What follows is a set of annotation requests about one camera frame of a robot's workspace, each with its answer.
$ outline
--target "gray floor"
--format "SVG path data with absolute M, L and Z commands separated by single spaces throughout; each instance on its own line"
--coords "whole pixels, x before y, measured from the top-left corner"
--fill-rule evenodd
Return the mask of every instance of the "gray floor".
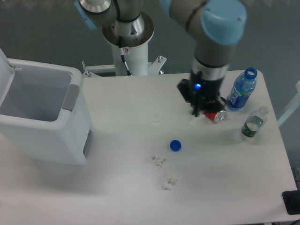
M 74 0 L 0 1 L 0 48 L 9 58 L 71 66 L 112 64 L 109 45 L 100 30 L 89 31 Z M 190 71 L 195 42 L 161 9 L 158 0 L 144 0 L 155 34 L 149 60 L 168 58 L 166 73 Z M 253 66 L 262 71 L 276 116 L 296 94 L 300 80 L 300 1 L 241 0 L 248 12 L 243 39 L 231 70 Z M 280 128 L 291 166 L 300 165 L 300 109 Z

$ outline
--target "crushed can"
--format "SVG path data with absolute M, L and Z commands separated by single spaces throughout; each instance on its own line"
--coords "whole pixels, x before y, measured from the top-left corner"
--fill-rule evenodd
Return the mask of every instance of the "crushed can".
M 227 112 L 224 109 L 219 112 L 204 112 L 203 114 L 214 123 L 220 123 L 226 119 Z

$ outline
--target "white trash bin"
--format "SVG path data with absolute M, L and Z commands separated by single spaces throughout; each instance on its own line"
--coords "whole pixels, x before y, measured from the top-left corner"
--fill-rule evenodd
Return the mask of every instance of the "white trash bin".
M 0 132 L 36 159 L 82 165 L 93 125 L 79 70 L 7 59 L 0 49 Z

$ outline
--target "blue bottle cap on table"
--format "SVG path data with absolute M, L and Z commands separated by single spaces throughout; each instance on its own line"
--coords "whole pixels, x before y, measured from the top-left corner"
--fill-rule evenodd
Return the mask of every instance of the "blue bottle cap on table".
M 181 149 L 181 143 L 180 143 L 180 141 L 178 141 L 178 140 L 171 141 L 170 142 L 170 149 L 172 151 L 175 151 L 175 152 L 179 151 Z
M 253 80 L 257 76 L 257 70 L 253 67 L 249 67 L 245 70 L 245 77 L 249 80 Z

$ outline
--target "trash bin lid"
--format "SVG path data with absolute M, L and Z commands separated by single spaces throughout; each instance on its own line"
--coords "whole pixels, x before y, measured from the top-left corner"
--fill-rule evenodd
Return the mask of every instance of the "trash bin lid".
M 10 66 L 9 60 L 0 49 L 0 105 L 10 87 L 14 75 L 14 69 Z

